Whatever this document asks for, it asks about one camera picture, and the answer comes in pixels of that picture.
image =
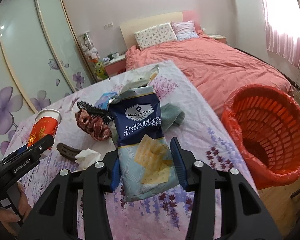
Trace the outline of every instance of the headboard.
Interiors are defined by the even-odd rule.
[[[137,31],[150,28],[152,26],[167,23],[167,22],[187,22],[193,20],[195,22],[196,31],[200,30],[200,24],[198,21],[198,16],[195,11],[182,11],[174,13],[165,13],[155,16],[150,16],[142,19],[134,19],[122,23],[120,25],[121,32],[126,43],[127,48],[129,49],[133,45],[136,45],[136,39],[134,38],[134,33]]]

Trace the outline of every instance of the white wall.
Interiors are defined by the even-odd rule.
[[[293,81],[298,69],[285,58],[266,49],[266,28],[262,0],[235,0],[237,48],[242,49],[277,68]]]
[[[71,24],[77,35],[90,30],[101,57],[126,51],[120,24],[134,19],[182,10],[196,10],[208,33],[228,37],[235,46],[233,0],[64,0]],[[105,30],[103,25],[113,22]]]

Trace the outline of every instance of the black mesh scrunchie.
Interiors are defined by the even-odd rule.
[[[113,121],[113,117],[108,110],[96,108],[95,106],[84,101],[78,102],[77,107],[80,109],[80,111],[82,109],[86,110],[92,118],[100,116],[106,125]]]

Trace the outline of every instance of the floral bedsheet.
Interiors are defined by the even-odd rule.
[[[153,66],[154,64],[133,71],[142,73]],[[162,106],[172,103],[185,112],[185,119],[181,126],[172,126],[166,131],[167,141],[176,136],[183,149],[192,151],[197,160],[202,160],[212,168],[223,171],[232,167],[237,168],[255,189],[244,160],[206,100],[172,61],[161,62],[159,66],[159,74],[149,85],[154,87]],[[50,155],[21,179],[32,206],[61,169],[74,171],[77,168],[77,164],[59,155],[56,149],[59,142],[77,149],[90,148],[102,155],[113,150],[111,140],[94,141],[89,134],[77,127],[74,117],[74,113],[78,111],[76,103],[83,100],[94,105],[103,93],[120,89],[123,78],[127,78],[126,75],[130,74],[131,72],[128,71],[110,80],[101,81],[49,106],[61,112],[62,122],[58,127]],[[26,144],[34,119],[35,115],[19,124],[7,153]],[[193,205],[193,192],[186,193],[178,185],[154,197],[129,203],[124,201],[124,195],[122,184],[115,192],[106,194],[107,212],[114,239],[185,239]],[[82,206],[81,201],[82,198],[78,198],[79,207]],[[219,194],[216,194],[215,220],[215,237],[217,237],[220,234],[221,224]],[[79,238],[84,239],[80,209],[78,234]]]

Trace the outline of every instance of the gray cloth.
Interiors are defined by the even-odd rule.
[[[185,113],[180,109],[180,107],[173,104],[166,104],[161,106],[161,128],[165,132],[170,128],[170,126],[180,126],[185,118]]]

